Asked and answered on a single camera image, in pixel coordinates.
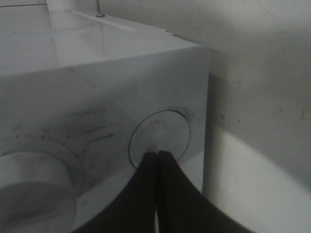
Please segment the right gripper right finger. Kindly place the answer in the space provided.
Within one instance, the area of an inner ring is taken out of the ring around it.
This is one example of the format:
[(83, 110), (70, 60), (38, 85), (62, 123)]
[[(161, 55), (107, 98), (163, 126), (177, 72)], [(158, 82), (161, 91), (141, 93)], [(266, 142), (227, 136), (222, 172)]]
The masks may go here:
[(157, 216), (161, 233), (248, 233), (189, 181), (173, 155), (157, 156)]

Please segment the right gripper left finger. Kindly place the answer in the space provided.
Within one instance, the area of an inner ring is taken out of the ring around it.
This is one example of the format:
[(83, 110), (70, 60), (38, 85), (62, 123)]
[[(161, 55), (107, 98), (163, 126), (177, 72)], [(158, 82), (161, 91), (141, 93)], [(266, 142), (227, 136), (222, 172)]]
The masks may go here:
[(153, 233), (156, 214), (156, 153), (145, 153), (118, 196), (76, 233)]

